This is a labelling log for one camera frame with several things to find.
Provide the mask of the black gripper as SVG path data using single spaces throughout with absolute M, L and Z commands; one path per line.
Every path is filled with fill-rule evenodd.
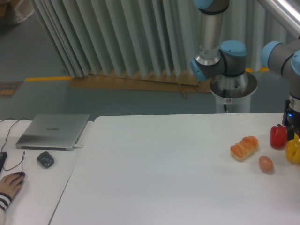
M 289 99 L 285 101 L 282 124 L 286 127 L 287 141 L 293 140 L 294 134 L 300 133 L 300 112 L 292 109 Z

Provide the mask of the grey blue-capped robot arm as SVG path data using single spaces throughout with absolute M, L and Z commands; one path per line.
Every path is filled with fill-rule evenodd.
M 232 104 L 235 111 L 247 113 L 257 79 L 245 69 L 246 47 L 240 41 L 218 41 L 229 1 L 196 0 L 194 4 L 202 15 L 199 54 L 190 61 L 193 74 L 201 82 L 210 80 L 219 112 L 226 112 Z M 263 47 L 260 58 L 265 67 L 290 84 L 282 123 L 287 140 L 292 140 L 300 134 L 300 42 L 269 42 Z

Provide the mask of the person's hand on mouse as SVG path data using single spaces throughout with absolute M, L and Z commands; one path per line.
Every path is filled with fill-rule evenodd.
M 0 192 L 9 195 L 13 199 L 23 187 L 22 184 L 18 184 L 22 180 L 24 180 L 24 177 L 13 175 L 13 173 L 3 177 L 0 180 Z

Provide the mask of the striped sleeve forearm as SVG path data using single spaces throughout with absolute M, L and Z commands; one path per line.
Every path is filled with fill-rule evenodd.
M 0 224 L 4 225 L 6 221 L 6 209 L 9 207 L 12 198 L 5 194 L 0 193 Z

